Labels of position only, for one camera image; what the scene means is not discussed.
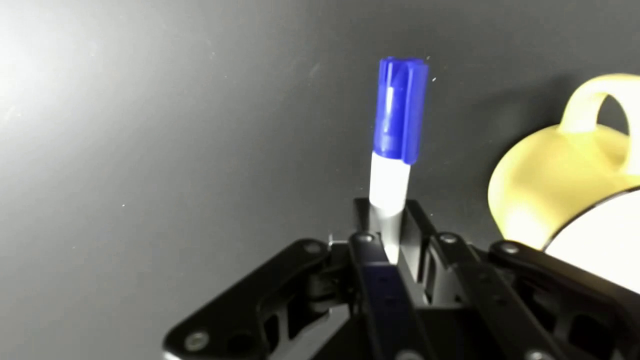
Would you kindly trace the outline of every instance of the cup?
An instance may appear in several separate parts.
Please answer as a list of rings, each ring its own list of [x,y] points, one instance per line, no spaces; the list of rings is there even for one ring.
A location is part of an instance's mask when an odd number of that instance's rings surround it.
[[[627,135],[597,124],[608,96],[620,104]],[[640,292],[640,75],[583,82],[560,124],[504,154],[488,203],[504,238]]]

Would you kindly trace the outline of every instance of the blue marker cap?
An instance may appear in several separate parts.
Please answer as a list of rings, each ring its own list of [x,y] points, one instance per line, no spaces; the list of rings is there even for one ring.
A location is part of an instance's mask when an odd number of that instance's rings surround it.
[[[420,58],[384,58],[377,71],[374,151],[406,164],[417,159],[428,65]]]

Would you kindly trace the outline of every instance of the dark background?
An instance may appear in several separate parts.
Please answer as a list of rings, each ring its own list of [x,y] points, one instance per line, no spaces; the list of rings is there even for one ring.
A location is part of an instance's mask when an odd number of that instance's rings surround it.
[[[485,245],[491,166],[586,77],[640,71],[638,13],[0,0],[0,357],[160,357],[169,325],[282,245],[349,233],[387,53],[431,65],[415,198]]]

